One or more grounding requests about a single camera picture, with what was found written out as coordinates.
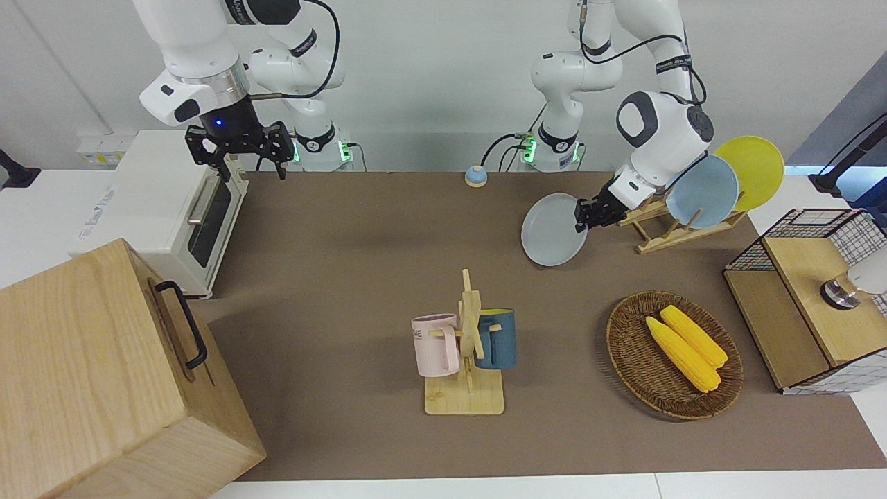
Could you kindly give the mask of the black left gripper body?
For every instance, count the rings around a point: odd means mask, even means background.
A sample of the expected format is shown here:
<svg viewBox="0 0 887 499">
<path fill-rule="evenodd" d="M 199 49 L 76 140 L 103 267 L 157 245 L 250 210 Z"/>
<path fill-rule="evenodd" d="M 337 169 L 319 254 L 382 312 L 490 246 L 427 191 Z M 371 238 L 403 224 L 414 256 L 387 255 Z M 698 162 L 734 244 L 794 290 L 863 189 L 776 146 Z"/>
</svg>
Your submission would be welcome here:
<svg viewBox="0 0 887 499">
<path fill-rule="evenodd" d="M 607 225 L 615 224 L 625 219 L 628 207 L 620 202 L 614 193 L 611 193 L 611 184 L 617 179 L 611 179 L 602 187 L 598 195 L 593 197 L 595 208 L 592 215 L 586 215 L 590 218 L 590 228 L 607 227 Z"/>
</svg>

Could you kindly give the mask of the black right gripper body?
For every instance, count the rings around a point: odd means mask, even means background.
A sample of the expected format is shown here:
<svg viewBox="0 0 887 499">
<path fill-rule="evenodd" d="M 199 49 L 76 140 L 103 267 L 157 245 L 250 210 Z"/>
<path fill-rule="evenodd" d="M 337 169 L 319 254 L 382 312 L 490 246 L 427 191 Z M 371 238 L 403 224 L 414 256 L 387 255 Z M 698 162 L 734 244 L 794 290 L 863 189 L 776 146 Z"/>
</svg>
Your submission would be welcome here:
<svg viewBox="0 0 887 499">
<path fill-rule="evenodd" d="M 253 100 L 244 97 L 200 116 L 200 125 L 186 129 L 186 145 L 199 165 L 224 166 L 228 154 L 255 154 L 276 166 L 294 160 L 295 145 L 284 123 L 260 123 Z"/>
</svg>

